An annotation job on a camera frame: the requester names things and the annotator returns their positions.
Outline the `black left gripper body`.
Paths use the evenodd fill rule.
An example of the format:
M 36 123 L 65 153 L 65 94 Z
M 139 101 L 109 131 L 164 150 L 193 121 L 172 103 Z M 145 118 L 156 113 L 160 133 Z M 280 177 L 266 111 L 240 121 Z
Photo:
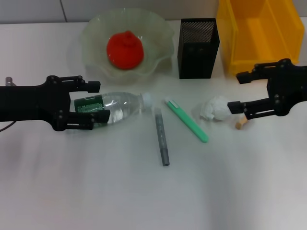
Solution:
M 69 112 L 69 90 L 61 83 L 0 88 L 2 122 L 42 120 L 63 131 L 68 128 Z

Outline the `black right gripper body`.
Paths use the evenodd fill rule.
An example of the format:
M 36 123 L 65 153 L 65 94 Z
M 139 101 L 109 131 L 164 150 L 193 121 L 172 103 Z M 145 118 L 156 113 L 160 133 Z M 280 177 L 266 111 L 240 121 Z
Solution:
M 306 66 L 273 68 L 267 89 L 275 115 L 288 115 L 293 106 L 307 100 Z

